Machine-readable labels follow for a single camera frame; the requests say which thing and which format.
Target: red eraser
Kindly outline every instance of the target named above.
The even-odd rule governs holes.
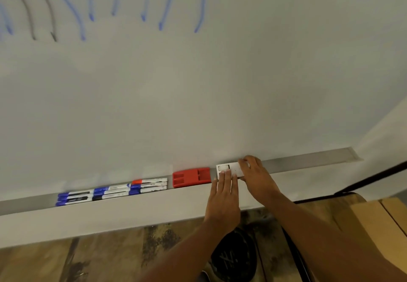
[[[173,187],[189,187],[191,185],[198,185],[210,183],[210,169],[193,168],[191,170],[181,170],[173,173]]]

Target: brown box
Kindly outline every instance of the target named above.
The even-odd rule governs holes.
[[[407,208],[400,200],[354,204],[334,218],[344,233],[407,273]]]

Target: white eraser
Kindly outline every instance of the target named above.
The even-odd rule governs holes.
[[[237,177],[243,177],[244,176],[242,170],[240,169],[240,165],[239,165],[238,162],[232,162],[232,163],[225,163],[225,164],[216,165],[216,173],[218,174],[218,179],[219,179],[219,174],[221,173],[222,170],[223,171],[231,170],[232,176],[234,174],[236,174]]]

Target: hand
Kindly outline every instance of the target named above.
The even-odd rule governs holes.
[[[259,203],[265,205],[273,194],[281,193],[259,158],[247,155],[244,159],[239,159],[239,165],[244,174],[244,177],[240,179],[246,182],[247,189]]]
[[[204,222],[213,223],[222,237],[234,230],[240,222],[239,189],[237,176],[222,171],[219,182],[212,181]]]

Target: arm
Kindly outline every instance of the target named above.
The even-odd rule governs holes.
[[[212,181],[203,224],[145,272],[139,282],[191,282],[218,243],[240,222],[237,177],[223,172]]]
[[[249,192],[278,220],[320,281],[403,281],[407,275],[379,254],[298,207],[285,197],[261,161],[240,159]]]

